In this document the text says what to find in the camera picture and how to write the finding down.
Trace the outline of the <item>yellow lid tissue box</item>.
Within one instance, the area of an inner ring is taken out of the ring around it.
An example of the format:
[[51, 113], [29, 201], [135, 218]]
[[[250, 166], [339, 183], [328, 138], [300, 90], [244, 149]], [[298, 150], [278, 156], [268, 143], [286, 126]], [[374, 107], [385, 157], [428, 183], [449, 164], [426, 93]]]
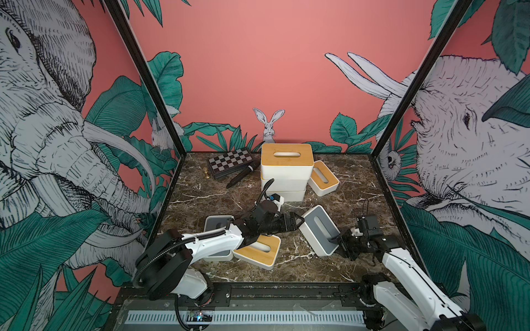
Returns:
[[307, 183], [308, 179], [275, 179], [266, 192], [301, 192], [306, 190]]

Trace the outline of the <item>large bamboo lid tissue box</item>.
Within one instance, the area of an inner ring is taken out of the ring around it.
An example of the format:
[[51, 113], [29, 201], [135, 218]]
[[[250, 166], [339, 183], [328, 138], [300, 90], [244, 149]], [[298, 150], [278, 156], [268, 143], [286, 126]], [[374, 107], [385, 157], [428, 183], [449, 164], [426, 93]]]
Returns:
[[309, 180], [314, 167], [308, 143], [265, 143], [261, 149], [263, 179]]

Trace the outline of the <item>small bamboo lid tissue box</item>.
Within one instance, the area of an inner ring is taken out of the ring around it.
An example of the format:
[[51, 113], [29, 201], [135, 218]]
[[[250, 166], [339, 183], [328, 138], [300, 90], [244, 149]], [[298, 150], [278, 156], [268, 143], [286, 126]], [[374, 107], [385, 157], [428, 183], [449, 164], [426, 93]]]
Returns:
[[309, 179], [309, 186], [318, 197], [335, 192], [339, 184], [339, 179], [323, 161], [318, 160], [314, 162], [313, 171]]

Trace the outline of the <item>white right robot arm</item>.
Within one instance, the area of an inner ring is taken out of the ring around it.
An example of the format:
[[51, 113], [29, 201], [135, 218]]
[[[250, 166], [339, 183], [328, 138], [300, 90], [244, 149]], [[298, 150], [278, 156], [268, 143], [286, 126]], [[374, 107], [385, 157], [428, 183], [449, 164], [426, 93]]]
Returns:
[[373, 254], [397, 279], [393, 283], [382, 273], [364, 275], [354, 290], [364, 306], [385, 308], [407, 330], [487, 329], [477, 314], [466, 313], [426, 275], [396, 237], [378, 230], [346, 230], [333, 241], [351, 260]]

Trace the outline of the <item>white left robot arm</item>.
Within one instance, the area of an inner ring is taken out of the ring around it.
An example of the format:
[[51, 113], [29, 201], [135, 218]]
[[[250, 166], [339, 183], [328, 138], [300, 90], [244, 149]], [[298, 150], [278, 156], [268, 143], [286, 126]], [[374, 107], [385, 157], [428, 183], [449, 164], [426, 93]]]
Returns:
[[296, 231], [303, 223], [302, 216], [281, 213], [276, 204], [264, 200], [217, 230], [182, 234], [170, 229], [136, 260], [132, 284], [145, 288], [152, 301], [174, 294], [195, 299], [203, 306], [213, 296], [213, 285], [201, 272], [192, 269], [194, 263], [219, 252], [247, 247], [261, 235]]

